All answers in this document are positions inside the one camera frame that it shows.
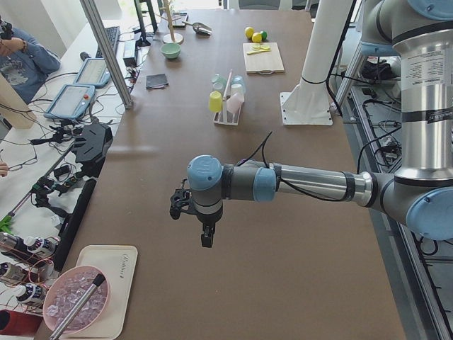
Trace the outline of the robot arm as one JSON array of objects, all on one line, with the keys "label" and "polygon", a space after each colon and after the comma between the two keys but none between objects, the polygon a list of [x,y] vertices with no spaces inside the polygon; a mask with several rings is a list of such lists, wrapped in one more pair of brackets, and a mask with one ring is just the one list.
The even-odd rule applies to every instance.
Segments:
[{"label": "robot arm", "polygon": [[212,246],[226,199],[270,201],[298,192],[378,210],[423,237],[452,238],[452,2],[367,1],[362,50],[401,58],[402,164],[392,174],[327,171],[210,155],[188,165],[188,212]]}]

